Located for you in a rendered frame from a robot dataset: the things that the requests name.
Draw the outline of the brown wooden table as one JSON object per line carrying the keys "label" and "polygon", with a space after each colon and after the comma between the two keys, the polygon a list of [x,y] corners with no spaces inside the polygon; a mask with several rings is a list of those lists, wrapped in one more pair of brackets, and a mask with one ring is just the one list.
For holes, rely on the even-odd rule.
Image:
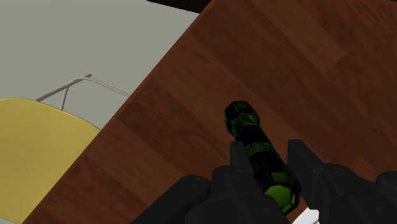
{"label": "brown wooden table", "polygon": [[301,139],[364,178],[397,171],[397,2],[212,0],[24,224],[130,224],[228,163],[236,100],[281,157]]}

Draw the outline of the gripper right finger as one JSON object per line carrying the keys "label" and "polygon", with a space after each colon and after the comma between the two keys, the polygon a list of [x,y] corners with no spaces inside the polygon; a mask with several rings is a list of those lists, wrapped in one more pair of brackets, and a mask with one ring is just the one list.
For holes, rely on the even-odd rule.
{"label": "gripper right finger", "polygon": [[306,205],[319,211],[320,224],[397,224],[397,171],[369,181],[344,165],[324,163],[299,139],[288,141],[287,166]]}

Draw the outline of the yellow chair with metal legs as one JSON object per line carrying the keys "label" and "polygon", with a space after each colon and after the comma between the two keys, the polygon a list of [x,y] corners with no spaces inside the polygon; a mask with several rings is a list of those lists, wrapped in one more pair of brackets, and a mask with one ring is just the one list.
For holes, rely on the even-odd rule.
{"label": "yellow chair with metal legs", "polygon": [[0,99],[0,224],[22,224],[101,131],[92,123],[44,102],[72,79],[37,99]]}

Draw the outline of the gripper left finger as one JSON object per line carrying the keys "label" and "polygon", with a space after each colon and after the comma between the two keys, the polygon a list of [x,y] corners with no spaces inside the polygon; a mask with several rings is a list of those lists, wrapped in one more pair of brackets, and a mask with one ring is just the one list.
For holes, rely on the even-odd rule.
{"label": "gripper left finger", "polygon": [[242,142],[230,143],[230,164],[212,180],[187,175],[175,182],[131,224],[290,224],[252,174]]}

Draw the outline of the green and black bottle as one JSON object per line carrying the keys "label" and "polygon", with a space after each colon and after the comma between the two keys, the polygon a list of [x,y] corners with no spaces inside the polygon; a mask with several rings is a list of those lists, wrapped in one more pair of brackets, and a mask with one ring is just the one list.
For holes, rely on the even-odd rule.
{"label": "green and black bottle", "polygon": [[287,215],[300,203],[302,187],[260,127],[260,117],[246,101],[225,108],[225,124],[236,141],[244,144],[253,176],[265,195],[274,198]]}

